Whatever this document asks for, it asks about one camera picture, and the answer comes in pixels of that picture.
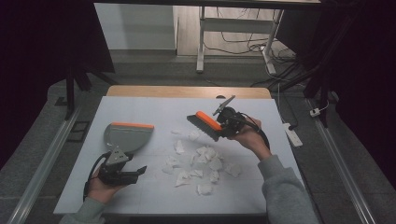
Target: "person's left hand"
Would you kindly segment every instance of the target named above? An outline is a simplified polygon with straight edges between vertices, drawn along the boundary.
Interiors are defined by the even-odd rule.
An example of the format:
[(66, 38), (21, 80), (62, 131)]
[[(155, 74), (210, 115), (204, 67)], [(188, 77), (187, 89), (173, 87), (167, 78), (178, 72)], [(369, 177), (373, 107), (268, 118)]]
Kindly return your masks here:
[(108, 203), (113, 198), (113, 195), (125, 186), (109, 186), (104, 184), (99, 177), (97, 177), (99, 169), (100, 168), (92, 175), (88, 197), (100, 203)]

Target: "hand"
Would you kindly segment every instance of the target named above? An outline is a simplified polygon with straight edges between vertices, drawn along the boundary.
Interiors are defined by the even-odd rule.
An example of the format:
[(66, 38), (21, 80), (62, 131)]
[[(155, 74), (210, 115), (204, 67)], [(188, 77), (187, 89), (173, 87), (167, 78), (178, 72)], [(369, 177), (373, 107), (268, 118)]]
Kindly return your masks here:
[[(262, 122), (258, 119), (247, 118), (247, 121), (256, 123), (259, 127), (262, 126)], [(260, 161), (267, 159), (272, 155), (260, 134), (248, 125), (245, 125), (238, 134), (233, 137), (229, 137), (229, 139), (236, 140), (243, 147), (250, 149), (254, 154), (256, 154)]]
[(101, 203), (108, 203), (113, 198), (113, 195), (125, 186), (109, 186), (104, 184), (98, 177), (99, 169), (92, 175), (88, 197)]

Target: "gray sweatshirt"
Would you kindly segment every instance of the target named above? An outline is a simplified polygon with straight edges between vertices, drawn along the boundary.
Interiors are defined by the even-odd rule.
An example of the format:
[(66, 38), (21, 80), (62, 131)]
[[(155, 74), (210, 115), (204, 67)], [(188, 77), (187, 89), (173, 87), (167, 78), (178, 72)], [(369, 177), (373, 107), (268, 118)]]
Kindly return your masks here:
[[(308, 194), (291, 168), (284, 168), (277, 155), (259, 162), (264, 177), (262, 193), (271, 224), (318, 223)], [(105, 205), (86, 198), (77, 213), (65, 215), (61, 224), (105, 223)]]

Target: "black bristles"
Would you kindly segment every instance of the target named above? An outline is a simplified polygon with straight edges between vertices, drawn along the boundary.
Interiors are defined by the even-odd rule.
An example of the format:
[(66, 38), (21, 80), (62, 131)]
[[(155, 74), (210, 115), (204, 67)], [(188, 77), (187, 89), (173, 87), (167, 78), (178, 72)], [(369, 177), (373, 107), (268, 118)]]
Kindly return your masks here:
[(213, 138), (215, 142), (219, 141), (219, 135), (216, 133), (216, 131), (195, 115), (187, 116), (187, 120), (195, 125), (197, 128), (201, 129), (204, 133), (209, 135), (209, 137)]

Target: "gray carpet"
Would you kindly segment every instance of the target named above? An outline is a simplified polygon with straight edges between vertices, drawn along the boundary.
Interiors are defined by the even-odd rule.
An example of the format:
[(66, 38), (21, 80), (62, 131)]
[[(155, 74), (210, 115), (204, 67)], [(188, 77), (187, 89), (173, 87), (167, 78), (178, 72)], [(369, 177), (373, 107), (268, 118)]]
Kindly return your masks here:
[[(195, 73), (192, 58), (160, 57), (153, 59), (135, 58), (131, 63), (115, 63), (116, 75), (109, 75), (121, 84), (133, 85), (176, 85), (176, 86), (232, 86), (248, 87), (254, 82), (268, 78), (262, 59), (205, 59), (205, 72)], [(281, 64), (278, 71), (287, 65)], [(93, 84), (88, 93), (88, 103), (84, 105), (77, 121), (80, 125), (90, 125), (101, 97), (106, 95), (108, 84), (89, 75)], [(340, 179), (321, 139), (315, 122), (308, 115), (309, 107), (302, 96), (303, 87), (296, 86), (279, 96), (280, 112), (285, 121), (297, 124), (295, 129), (304, 146), (294, 148), (293, 153), (300, 166), (305, 184), (311, 195), (316, 212), (323, 223), (361, 223), (350, 200), (346, 188)], [(31, 131), (26, 134), (13, 157), (0, 173), (0, 223), (6, 223), (35, 169), (41, 162), (53, 136), (57, 132), (65, 115), (64, 106), (55, 106), (59, 97), (65, 97), (64, 81), (49, 89), (49, 99)], [(329, 106), (329, 130), (332, 132), (343, 156), (356, 178), (364, 196), (372, 208), (378, 223), (396, 223), (396, 192), (382, 175), (373, 159), (356, 139), (347, 126), (338, 118), (334, 105)], [(70, 133), (64, 147), (41, 190), (26, 223), (57, 223), (61, 217), (52, 214), (58, 202), (64, 184), (73, 168), (83, 142), (82, 133)], [(109, 223), (126, 223), (127, 217), (107, 217)], [(244, 219), (251, 223), (264, 223), (261, 218)], [(153, 223), (160, 218), (135, 218), (134, 223)], [(169, 219), (169, 222), (181, 223), (186, 219)], [(199, 219), (189, 222), (202, 223)], [(226, 219), (211, 219), (216, 223)], [(233, 223), (242, 222), (235, 219)]]

